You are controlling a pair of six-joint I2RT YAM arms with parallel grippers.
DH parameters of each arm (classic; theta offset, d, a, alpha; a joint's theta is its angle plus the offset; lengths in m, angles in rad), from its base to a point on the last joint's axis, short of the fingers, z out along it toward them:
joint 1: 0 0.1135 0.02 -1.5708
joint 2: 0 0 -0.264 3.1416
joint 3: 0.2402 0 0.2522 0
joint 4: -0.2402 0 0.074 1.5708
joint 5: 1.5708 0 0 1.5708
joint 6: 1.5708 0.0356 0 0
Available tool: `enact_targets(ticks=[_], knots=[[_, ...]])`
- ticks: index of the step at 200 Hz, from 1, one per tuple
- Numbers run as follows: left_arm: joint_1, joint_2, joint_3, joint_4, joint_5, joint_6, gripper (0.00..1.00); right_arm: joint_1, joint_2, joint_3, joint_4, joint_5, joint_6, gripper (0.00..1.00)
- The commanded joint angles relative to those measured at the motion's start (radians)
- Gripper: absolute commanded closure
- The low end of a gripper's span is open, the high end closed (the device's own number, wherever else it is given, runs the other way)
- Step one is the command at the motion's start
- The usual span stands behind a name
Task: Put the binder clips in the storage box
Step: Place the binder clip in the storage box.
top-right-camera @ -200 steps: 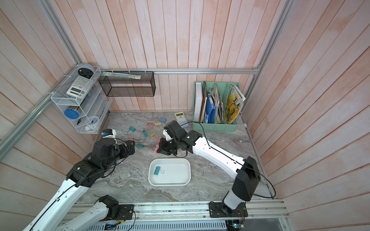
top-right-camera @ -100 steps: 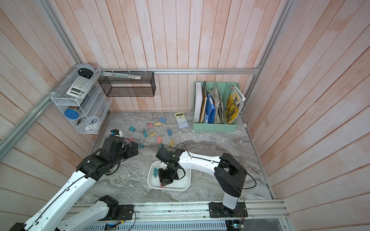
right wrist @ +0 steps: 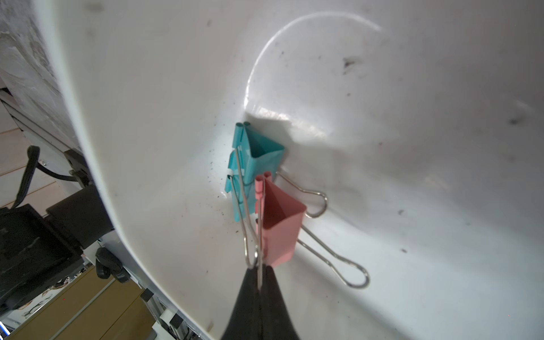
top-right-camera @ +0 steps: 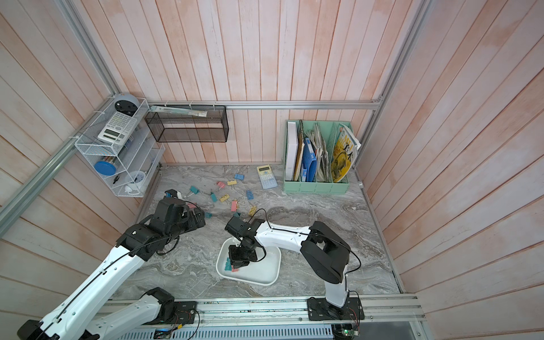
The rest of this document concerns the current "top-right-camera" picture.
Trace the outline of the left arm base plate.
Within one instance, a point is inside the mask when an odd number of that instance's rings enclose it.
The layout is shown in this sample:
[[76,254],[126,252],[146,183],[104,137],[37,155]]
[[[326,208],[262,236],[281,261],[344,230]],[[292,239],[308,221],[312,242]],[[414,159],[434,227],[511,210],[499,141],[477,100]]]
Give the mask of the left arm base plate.
[[161,306],[159,314],[147,325],[157,324],[193,324],[195,322],[197,302],[182,301],[165,303]]

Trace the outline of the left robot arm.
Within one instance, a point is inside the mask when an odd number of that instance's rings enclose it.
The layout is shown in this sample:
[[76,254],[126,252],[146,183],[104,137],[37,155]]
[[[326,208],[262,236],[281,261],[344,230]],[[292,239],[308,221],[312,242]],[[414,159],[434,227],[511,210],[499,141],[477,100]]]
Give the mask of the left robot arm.
[[128,228],[100,266],[64,302],[41,320],[28,320],[20,339],[117,339],[142,324],[180,320],[173,295],[153,288],[140,300],[108,317],[96,318],[117,289],[145,262],[162,254],[180,235],[205,226],[194,203],[166,195],[155,212]]

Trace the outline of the white storage tray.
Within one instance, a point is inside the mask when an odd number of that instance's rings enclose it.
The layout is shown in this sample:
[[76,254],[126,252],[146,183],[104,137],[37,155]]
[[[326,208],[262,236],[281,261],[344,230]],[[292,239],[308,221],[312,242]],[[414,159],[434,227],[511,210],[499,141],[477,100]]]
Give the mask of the white storage tray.
[[259,286],[271,286],[278,277],[281,268],[281,251],[278,247],[272,246],[266,248],[266,256],[259,263],[250,263],[239,269],[238,272],[225,271],[225,261],[228,256],[230,245],[238,245],[239,241],[231,237],[225,240],[220,249],[216,261],[216,271],[224,279],[230,279],[243,283],[256,284]]

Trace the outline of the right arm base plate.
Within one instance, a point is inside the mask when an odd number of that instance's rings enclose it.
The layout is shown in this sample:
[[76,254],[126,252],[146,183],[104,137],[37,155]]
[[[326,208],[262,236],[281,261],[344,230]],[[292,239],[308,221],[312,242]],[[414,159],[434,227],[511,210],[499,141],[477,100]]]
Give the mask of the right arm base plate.
[[309,298],[306,303],[310,321],[365,319],[361,301],[357,297],[349,297],[343,307],[336,307],[328,303],[325,298]]

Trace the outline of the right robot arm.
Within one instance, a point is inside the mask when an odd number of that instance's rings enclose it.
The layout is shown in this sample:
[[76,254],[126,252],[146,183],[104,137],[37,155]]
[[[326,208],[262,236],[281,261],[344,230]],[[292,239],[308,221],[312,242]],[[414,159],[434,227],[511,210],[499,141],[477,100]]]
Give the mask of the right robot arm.
[[301,254],[314,273],[325,283],[325,300],[334,307],[347,304],[347,266],[351,248],[331,228],[320,221],[309,227],[277,225],[267,220],[245,222],[233,217],[225,226],[239,241],[229,248],[232,268],[240,269],[260,262],[256,250],[277,247]]

